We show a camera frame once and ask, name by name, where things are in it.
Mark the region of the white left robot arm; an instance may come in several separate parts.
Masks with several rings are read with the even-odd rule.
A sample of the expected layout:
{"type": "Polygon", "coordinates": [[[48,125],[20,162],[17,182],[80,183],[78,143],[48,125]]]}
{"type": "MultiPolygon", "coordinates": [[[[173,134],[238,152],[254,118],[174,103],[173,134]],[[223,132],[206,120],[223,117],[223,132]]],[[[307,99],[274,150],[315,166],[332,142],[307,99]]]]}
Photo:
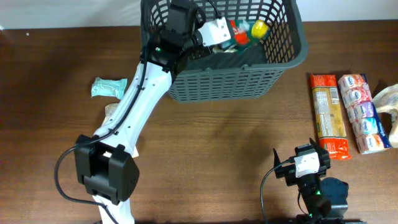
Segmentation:
{"type": "Polygon", "coordinates": [[[143,46],[133,81],[116,110],[94,135],[81,135],[74,154],[78,182],[99,208],[100,223],[134,223],[130,196],[139,179],[136,143],[158,101],[187,58],[205,44],[205,15],[193,1],[172,1],[165,24],[143,46]]]}

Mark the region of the beige paper bag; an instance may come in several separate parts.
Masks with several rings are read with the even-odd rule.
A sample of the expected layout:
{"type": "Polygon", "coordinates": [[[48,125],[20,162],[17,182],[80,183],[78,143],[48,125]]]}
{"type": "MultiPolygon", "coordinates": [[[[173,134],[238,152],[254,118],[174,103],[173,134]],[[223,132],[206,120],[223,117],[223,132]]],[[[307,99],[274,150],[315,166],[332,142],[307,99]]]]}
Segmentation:
{"type": "MultiPolygon", "coordinates": [[[[104,117],[102,124],[105,124],[107,122],[107,120],[110,119],[110,117],[113,115],[113,113],[115,112],[117,107],[118,107],[117,103],[111,103],[104,107],[105,117],[104,117]]],[[[138,156],[139,156],[139,153],[138,153],[137,147],[134,147],[132,157],[138,157],[138,156]]]]}

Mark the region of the green coffee mix bag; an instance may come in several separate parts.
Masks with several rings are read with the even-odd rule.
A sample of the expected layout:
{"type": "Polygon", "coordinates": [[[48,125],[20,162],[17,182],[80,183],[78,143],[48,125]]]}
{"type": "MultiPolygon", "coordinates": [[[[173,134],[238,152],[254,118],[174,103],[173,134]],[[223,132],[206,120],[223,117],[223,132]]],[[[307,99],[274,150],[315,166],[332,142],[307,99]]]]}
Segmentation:
{"type": "Polygon", "coordinates": [[[231,39],[213,47],[212,51],[217,53],[243,52],[253,45],[257,45],[266,39],[271,28],[263,20],[228,20],[231,31],[231,39]]]}

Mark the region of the teal snack packet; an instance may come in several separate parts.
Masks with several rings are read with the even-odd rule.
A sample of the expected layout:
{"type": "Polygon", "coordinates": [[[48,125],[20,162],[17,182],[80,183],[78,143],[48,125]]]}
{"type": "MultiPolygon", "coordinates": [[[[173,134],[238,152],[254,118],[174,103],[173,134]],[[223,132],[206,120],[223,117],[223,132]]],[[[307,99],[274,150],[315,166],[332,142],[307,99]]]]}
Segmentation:
{"type": "Polygon", "coordinates": [[[120,80],[105,80],[96,77],[91,86],[91,96],[108,96],[121,100],[127,87],[127,78],[120,80]]]}

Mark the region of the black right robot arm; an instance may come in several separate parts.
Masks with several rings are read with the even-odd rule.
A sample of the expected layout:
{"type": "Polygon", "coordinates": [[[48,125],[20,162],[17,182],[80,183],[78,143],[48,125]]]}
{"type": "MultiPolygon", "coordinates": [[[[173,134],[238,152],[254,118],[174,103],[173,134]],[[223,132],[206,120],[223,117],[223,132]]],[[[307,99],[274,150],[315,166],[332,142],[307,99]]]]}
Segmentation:
{"type": "Polygon", "coordinates": [[[282,162],[276,150],[272,171],[275,177],[284,179],[288,187],[298,188],[298,199],[307,209],[297,215],[295,223],[362,223],[346,220],[349,185],[334,177],[327,177],[331,167],[330,153],[310,139],[308,144],[297,146],[295,154],[282,162]]]}

